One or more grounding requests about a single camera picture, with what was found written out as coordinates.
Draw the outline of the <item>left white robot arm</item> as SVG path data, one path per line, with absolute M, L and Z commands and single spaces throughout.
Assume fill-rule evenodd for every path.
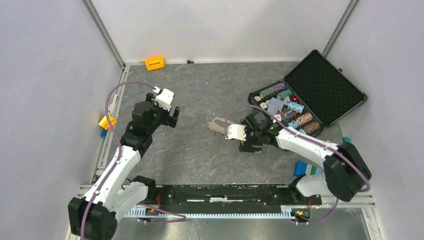
M 146 95 L 146 100 L 134 105 L 132 120 L 122 135 L 118 148 L 103 174 L 83 197 L 73 197 L 68 204 L 70 231 L 84 240 L 110 240 L 118 223 L 139 202 L 153 203 L 157 198 L 155 181 L 134 178 L 129 187 L 122 184 L 139 163 L 153 142 L 153 133 L 160 126 L 174 128 L 181 109 L 173 114 L 174 93 L 168 89 Z

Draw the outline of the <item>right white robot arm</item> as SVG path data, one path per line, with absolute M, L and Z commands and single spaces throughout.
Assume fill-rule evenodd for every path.
M 302 204 L 315 195 L 332 195 L 349 202 L 357 193 L 370 190 L 371 171 L 350 142 L 326 142 L 304 134 L 285 123 L 273 121 L 255 110 L 239 124 L 231 124 L 227 138 L 240 141 L 240 151 L 256 153 L 262 145 L 296 153 L 321 168 L 322 173 L 302 174 L 289 189 L 289 199 Z

